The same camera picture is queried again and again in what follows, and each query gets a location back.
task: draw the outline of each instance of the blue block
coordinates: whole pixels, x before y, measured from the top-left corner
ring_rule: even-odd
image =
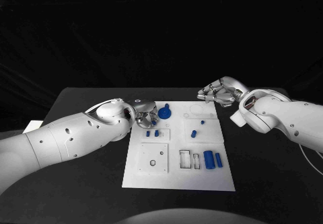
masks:
[[[218,162],[218,167],[223,167],[223,162],[221,162],[221,154],[215,154],[217,162]]]
[[[205,160],[205,167],[207,169],[215,169],[215,162],[214,162],[214,153],[212,151],[204,152],[204,160]]]
[[[197,136],[197,131],[194,130],[191,137],[195,138]]]

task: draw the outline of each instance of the white board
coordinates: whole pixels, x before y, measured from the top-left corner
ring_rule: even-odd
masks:
[[[150,130],[150,137],[146,137],[149,129],[140,128],[137,124],[133,125],[123,188],[236,191],[214,102],[207,104],[204,101],[156,101],[158,109],[163,108],[166,103],[171,106],[172,116],[169,119],[159,120],[158,126]],[[199,130],[195,138],[191,137],[192,128]],[[158,129],[165,133],[161,138],[155,137]],[[149,158],[142,157],[143,143],[156,144],[150,146],[145,144],[145,150],[152,149],[152,154],[156,153],[155,158],[162,145],[168,144],[168,172],[155,172],[155,169],[149,172],[139,171],[143,161],[146,164],[149,162]],[[192,168],[181,168],[181,150],[191,151]],[[215,153],[221,154],[223,168],[215,162],[217,168],[207,169],[204,151],[208,150],[212,151],[214,156]],[[198,170],[194,154],[199,155],[201,169]]]

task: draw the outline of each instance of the small blue piece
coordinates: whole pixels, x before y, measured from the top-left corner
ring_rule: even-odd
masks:
[[[223,167],[223,162],[221,162],[221,154],[215,154],[217,162],[218,162],[218,167]]]
[[[195,138],[197,136],[197,131],[194,130],[191,137]]]
[[[214,153],[212,151],[204,152],[204,160],[205,160],[205,167],[207,169],[215,169],[215,162],[214,162]]]
[[[169,106],[169,104],[166,104],[165,107],[161,108],[161,110],[159,110],[159,117],[162,119],[168,119],[168,118],[171,118],[171,115],[172,115],[171,106]]]

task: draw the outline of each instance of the black tablecloth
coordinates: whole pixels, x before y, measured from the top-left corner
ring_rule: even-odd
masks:
[[[199,101],[201,88],[67,88],[44,124],[123,98]],[[283,89],[273,89],[287,95]],[[299,145],[280,130],[261,134],[238,127],[230,116],[238,103],[215,103],[236,192],[122,188],[130,134],[87,156],[55,164],[19,180],[0,196],[0,221],[47,224],[109,224],[169,208],[224,210],[269,223],[321,223],[323,176]]]

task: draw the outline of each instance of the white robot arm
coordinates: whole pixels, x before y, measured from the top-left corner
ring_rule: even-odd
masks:
[[[292,101],[274,90],[254,90],[233,77],[212,82],[198,93],[198,98],[218,102],[223,107],[240,102],[240,110],[231,120],[243,127],[267,133],[273,128],[283,131],[287,138],[323,153],[323,106],[303,101]]]
[[[142,128],[156,126],[156,103],[139,99],[124,102],[119,98],[35,131],[0,140],[0,194],[32,172],[80,158],[110,141],[123,139],[135,122]]]

